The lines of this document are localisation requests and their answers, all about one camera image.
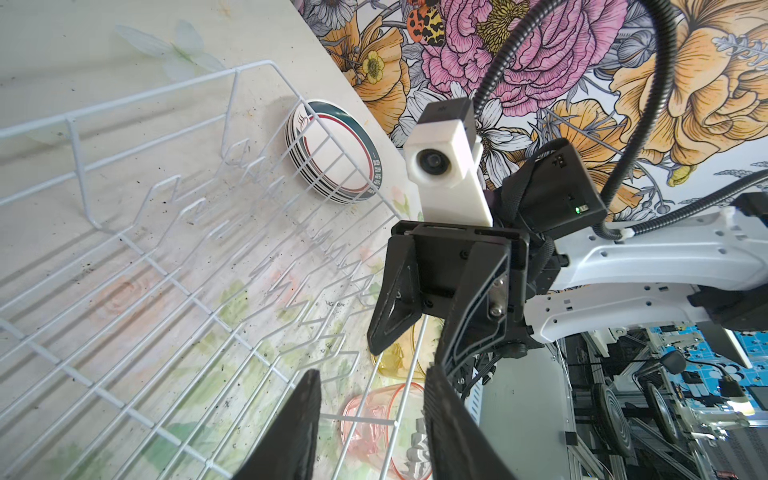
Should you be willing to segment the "yellow plastic cup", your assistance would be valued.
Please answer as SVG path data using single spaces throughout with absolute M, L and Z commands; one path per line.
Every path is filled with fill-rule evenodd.
M 402 334 L 381 355 L 378 372 L 380 375 L 405 381 L 415 362 L 413 381 L 423 382 L 426 371 L 434 356 L 442 334 L 444 321 L 424 315 Z

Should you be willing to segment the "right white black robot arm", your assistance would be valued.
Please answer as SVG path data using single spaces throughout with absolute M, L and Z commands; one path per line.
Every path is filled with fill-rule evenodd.
M 470 358 L 521 357 L 563 337 L 647 323 L 665 302 L 691 322 L 731 331 L 767 326 L 764 172 L 717 192 L 718 210 L 689 204 L 617 239 L 591 228 L 604 203 L 566 140 L 548 143 L 487 201 L 474 174 L 479 141 L 409 143 L 409 178 L 423 221 L 400 221 L 367 331 L 379 355 L 422 316 L 443 320 L 436 362 L 452 373 Z

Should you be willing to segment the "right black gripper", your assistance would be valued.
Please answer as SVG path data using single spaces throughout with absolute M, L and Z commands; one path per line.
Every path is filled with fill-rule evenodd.
M 543 346 L 524 317 L 566 257 L 554 242 L 607 215 L 574 146 L 546 143 L 493 192 L 491 227 L 402 220 L 391 230 L 367 331 L 381 355 L 423 315 L 445 320 L 435 363 L 456 370 L 494 352 L 521 358 Z

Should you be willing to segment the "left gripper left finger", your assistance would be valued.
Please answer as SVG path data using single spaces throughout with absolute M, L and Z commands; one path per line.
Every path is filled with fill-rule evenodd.
M 311 479 L 321 400 L 320 372 L 309 369 L 233 479 Z

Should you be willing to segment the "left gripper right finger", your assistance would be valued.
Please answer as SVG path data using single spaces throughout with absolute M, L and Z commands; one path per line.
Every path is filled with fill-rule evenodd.
M 433 478 L 513 480 L 514 475 L 475 424 L 440 365 L 428 369 L 424 389 Z

